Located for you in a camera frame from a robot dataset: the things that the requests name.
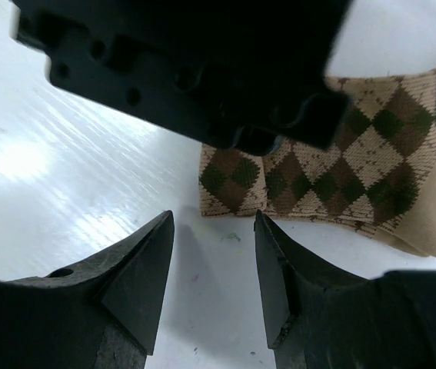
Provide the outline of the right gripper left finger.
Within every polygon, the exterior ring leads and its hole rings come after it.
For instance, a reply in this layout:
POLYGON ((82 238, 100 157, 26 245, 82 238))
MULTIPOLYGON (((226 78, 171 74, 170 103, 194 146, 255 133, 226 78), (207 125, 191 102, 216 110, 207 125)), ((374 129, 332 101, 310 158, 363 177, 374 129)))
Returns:
POLYGON ((155 349, 174 234, 164 211, 47 276, 0 281, 0 368, 143 368, 155 349))

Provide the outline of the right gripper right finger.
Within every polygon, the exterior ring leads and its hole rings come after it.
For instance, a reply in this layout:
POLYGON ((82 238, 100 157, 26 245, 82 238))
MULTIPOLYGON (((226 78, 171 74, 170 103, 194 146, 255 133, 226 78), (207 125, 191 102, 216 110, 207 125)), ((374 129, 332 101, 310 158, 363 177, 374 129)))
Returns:
POLYGON ((436 368, 436 271, 365 279, 255 218, 267 345, 279 368, 436 368))

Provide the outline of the brown argyle sock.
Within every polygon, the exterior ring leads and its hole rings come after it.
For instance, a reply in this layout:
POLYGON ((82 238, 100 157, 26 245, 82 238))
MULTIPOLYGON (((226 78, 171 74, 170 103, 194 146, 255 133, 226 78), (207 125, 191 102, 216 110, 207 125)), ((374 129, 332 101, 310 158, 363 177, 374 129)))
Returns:
POLYGON ((335 224, 409 254, 436 257, 436 68, 329 78, 353 101, 326 151, 284 140, 256 157, 201 149, 205 217, 335 224))

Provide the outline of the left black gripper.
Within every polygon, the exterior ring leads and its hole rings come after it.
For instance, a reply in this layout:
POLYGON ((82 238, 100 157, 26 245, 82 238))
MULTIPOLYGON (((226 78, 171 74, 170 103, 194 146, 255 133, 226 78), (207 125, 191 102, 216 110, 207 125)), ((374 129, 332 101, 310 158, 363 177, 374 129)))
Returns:
POLYGON ((325 70, 349 1, 15 2, 52 85, 220 149, 327 149, 351 106, 325 70))

